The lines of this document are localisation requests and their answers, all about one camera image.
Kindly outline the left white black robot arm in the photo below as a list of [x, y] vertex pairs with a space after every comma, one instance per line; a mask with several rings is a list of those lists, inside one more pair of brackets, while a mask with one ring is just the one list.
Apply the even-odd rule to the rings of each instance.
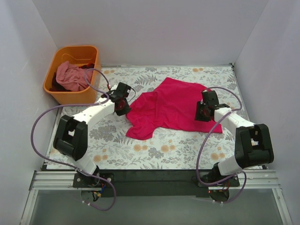
[[104, 117], [113, 113], [118, 116], [130, 112], [127, 97], [131, 87], [120, 82], [93, 104], [73, 116], [61, 117], [53, 141], [53, 147], [62, 155], [67, 156], [75, 169], [84, 174], [83, 181], [88, 187], [96, 187], [100, 176], [96, 173], [99, 168], [88, 156], [88, 133]]

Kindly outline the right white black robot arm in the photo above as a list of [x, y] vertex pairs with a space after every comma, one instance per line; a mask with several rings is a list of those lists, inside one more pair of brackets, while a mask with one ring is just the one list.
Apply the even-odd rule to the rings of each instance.
[[231, 109], [227, 104], [221, 104], [215, 87], [202, 91], [202, 100], [196, 106], [195, 120], [214, 122], [205, 139], [221, 125], [234, 136], [235, 144], [234, 155], [214, 164], [208, 174], [200, 176], [199, 168], [195, 169], [196, 178], [201, 185], [223, 186], [244, 169], [274, 161], [269, 128], [265, 124], [255, 124], [239, 116], [236, 112], [241, 109]]

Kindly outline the magenta t shirt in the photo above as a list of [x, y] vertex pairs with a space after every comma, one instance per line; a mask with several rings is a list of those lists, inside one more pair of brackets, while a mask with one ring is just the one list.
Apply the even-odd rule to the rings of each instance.
[[215, 122], [196, 121], [197, 102], [205, 86], [166, 78], [151, 92], [142, 93], [130, 105], [126, 118], [132, 124], [126, 136], [137, 140], [152, 138], [156, 128], [207, 133]]

